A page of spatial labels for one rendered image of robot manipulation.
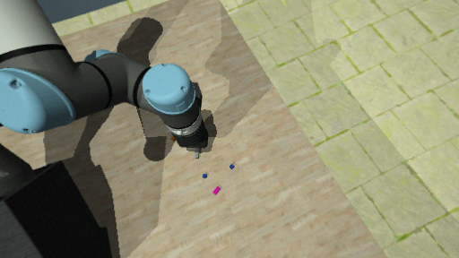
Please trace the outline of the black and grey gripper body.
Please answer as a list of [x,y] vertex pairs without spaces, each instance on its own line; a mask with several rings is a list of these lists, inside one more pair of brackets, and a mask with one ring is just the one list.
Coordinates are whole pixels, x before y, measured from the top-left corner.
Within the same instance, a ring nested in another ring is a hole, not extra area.
[[177,140],[180,147],[183,148],[206,148],[208,145],[208,132],[205,129],[204,121],[201,114],[202,93],[198,82],[193,82],[195,95],[199,106],[199,116],[196,121],[184,129],[174,129],[169,126],[168,129]]

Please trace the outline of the magenta rectangular block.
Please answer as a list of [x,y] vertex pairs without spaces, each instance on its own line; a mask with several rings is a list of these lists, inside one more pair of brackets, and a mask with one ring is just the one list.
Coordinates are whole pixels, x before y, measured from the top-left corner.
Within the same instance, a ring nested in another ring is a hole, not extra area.
[[219,191],[220,191],[220,188],[217,186],[215,190],[213,191],[213,193],[216,195]]

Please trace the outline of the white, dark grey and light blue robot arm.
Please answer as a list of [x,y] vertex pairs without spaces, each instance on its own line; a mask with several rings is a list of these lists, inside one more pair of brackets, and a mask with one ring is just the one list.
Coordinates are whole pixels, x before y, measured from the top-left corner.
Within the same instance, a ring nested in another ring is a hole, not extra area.
[[[199,106],[187,72],[150,68],[105,49],[74,62],[37,0],[0,0],[0,127],[42,133],[123,102],[171,128],[192,125]],[[0,196],[35,175],[0,143]]]

